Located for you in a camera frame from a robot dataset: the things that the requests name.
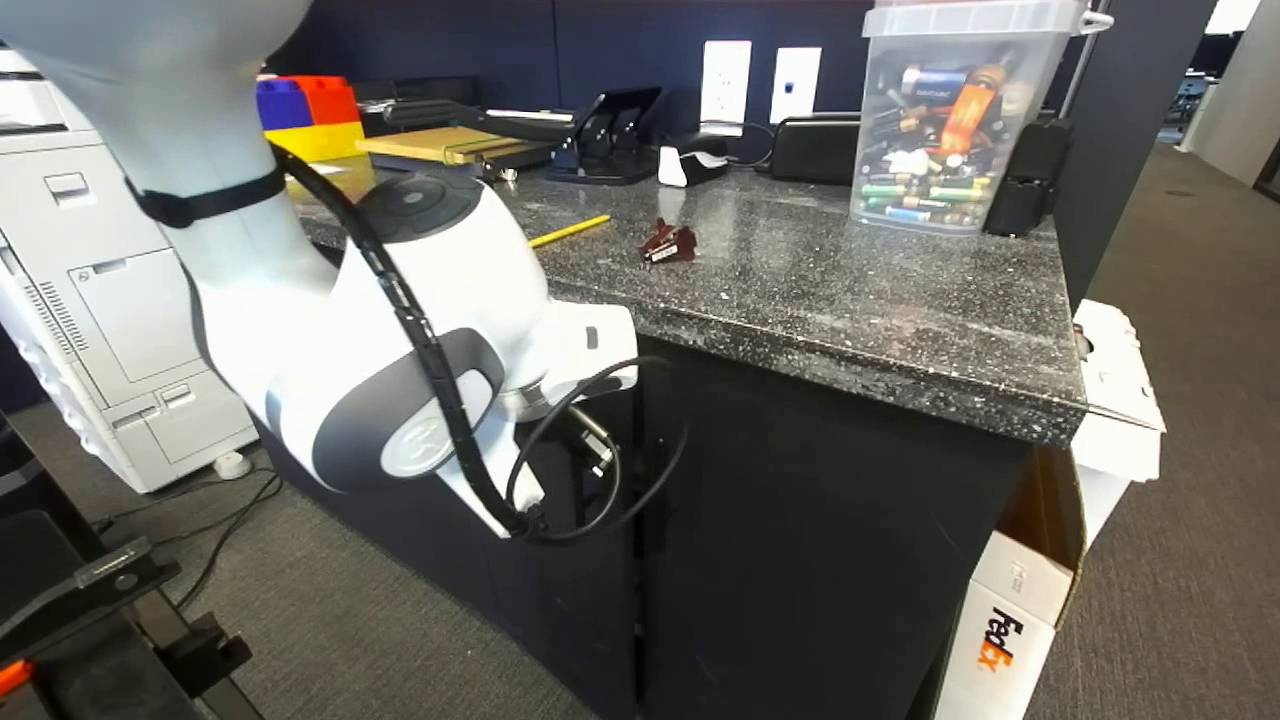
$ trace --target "clear plastic container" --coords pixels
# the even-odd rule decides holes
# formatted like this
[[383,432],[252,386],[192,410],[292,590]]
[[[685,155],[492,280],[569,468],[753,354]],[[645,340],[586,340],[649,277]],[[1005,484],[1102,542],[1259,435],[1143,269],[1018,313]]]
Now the clear plastic container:
[[879,0],[864,20],[856,213],[977,232],[1080,14],[1080,0]]

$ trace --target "countertop edge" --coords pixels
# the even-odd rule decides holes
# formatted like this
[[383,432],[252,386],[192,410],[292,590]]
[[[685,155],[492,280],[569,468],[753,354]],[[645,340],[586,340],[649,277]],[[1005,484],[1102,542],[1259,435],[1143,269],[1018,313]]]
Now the countertop edge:
[[[608,295],[597,286],[575,286],[562,277],[547,277],[547,286],[554,299],[630,308],[640,336],[670,340],[678,350],[697,350],[708,356],[731,356],[762,372],[794,375],[821,387],[866,397],[890,410],[922,414],[936,419],[985,430],[985,432],[1029,439],[1029,446],[1066,446],[1089,414],[1085,405],[1057,405],[1045,397],[964,386],[954,375],[936,375],[903,364],[882,369],[877,360],[835,356],[794,336],[741,329],[729,321],[705,321],[678,308],[635,304],[630,295]],[[731,345],[731,336],[746,336],[753,345],[737,345],[737,354],[714,350],[714,345]]]

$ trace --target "white box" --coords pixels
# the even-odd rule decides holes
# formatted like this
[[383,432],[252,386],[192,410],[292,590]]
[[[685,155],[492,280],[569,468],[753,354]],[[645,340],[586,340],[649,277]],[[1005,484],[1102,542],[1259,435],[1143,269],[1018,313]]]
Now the white box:
[[1073,457],[1041,448],[1018,514],[993,531],[966,580],[936,720],[1029,712],[1089,551],[1080,492]]
[[1073,609],[1089,543],[1132,481],[1158,477],[1162,416],[1118,308],[1080,304],[1089,419],[1073,451],[1035,448],[1014,509],[993,531],[958,609],[939,720],[1014,720],[1029,712]]

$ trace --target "granite countertop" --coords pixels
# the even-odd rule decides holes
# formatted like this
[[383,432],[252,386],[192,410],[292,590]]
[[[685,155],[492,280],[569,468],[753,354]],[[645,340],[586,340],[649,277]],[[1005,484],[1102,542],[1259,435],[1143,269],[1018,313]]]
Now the granite countertop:
[[[856,224],[847,188],[754,173],[688,191],[521,175],[501,198],[528,238],[612,213],[538,264],[550,295],[629,304],[640,336],[1035,446],[1066,446],[1085,416],[1050,238]],[[656,217],[688,224],[701,257],[640,260]]]

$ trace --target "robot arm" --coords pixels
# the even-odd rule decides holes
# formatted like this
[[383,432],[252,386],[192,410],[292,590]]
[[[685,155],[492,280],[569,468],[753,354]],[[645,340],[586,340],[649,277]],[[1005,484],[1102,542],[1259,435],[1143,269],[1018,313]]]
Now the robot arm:
[[[254,70],[304,14],[309,0],[0,0],[0,38],[96,126],[136,191],[192,202],[271,182]],[[340,269],[282,191],[164,228],[196,286],[208,364],[322,489],[441,477],[508,536],[455,425],[503,484],[515,419],[630,360],[630,318],[547,299],[521,224],[482,186],[409,175],[362,208],[383,244]],[[421,340],[448,380],[424,375]],[[515,514],[534,499],[521,474]]]

